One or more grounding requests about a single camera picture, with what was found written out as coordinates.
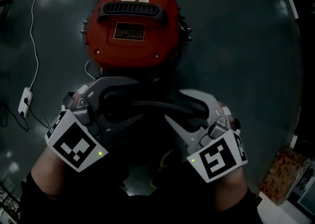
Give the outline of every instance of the power outlet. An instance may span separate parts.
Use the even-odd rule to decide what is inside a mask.
[[[20,105],[19,105],[19,114],[21,114],[21,112],[24,113],[24,118],[26,117],[29,107],[24,103],[24,99],[27,98],[28,99],[28,105],[31,105],[31,101],[33,98],[33,93],[30,91],[30,88],[24,88],[21,100],[20,100]]]

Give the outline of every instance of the brown box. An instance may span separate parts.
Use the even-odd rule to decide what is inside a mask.
[[[310,160],[292,148],[279,151],[259,189],[276,205],[281,205],[301,179]]]

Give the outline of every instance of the white cable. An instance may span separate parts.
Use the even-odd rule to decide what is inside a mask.
[[[37,68],[36,68],[36,73],[35,73],[35,76],[34,76],[34,79],[30,85],[30,90],[32,89],[32,86],[34,84],[34,81],[37,77],[37,73],[38,73],[38,68],[39,68],[39,62],[38,62],[38,57],[37,57],[37,53],[36,53],[36,45],[35,45],[35,41],[34,41],[34,38],[33,38],[33,35],[32,35],[32,29],[33,29],[33,23],[34,23],[34,14],[33,14],[33,9],[34,9],[34,4],[35,4],[35,1],[33,2],[32,6],[31,6],[31,29],[30,29],[30,36],[31,36],[31,39],[33,41],[33,46],[34,46],[34,53],[35,53],[35,58],[36,58],[36,61],[37,61]]]
[[[84,67],[85,72],[87,73],[88,76],[90,76],[92,79],[95,80],[95,77],[93,77],[93,76],[92,76],[91,74],[89,74],[89,72],[88,72],[88,63],[89,63],[89,61],[87,61],[87,63],[85,64],[85,67]]]

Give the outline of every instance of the glossy floor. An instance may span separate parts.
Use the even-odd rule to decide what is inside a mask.
[[[0,98],[17,112],[23,89],[32,82],[36,61],[29,35],[33,0],[13,1],[0,26]],[[193,41],[173,73],[172,87],[215,94],[241,120],[249,159],[245,173],[255,191],[297,120],[301,68],[291,10],[286,0],[176,1],[193,28]],[[84,72],[89,56],[83,50],[80,30],[96,3],[35,3],[33,35],[40,68],[31,105],[35,114],[48,122],[60,111],[66,92],[91,80]],[[20,182],[45,148],[45,128],[31,114],[27,120],[31,126],[28,133],[12,117],[8,127],[0,128],[0,179],[18,197]],[[163,149],[161,138],[178,140],[165,122],[146,124],[148,132],[133,130],[129,139],[120,141],[130,164],[129,194],[152,192],[148,179],[157,149]]]

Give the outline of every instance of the red machine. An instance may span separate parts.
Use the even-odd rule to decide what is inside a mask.
[[[175,0],[100,0],[85,28],[90,55],[110,74],[161,71],[190,28]]]

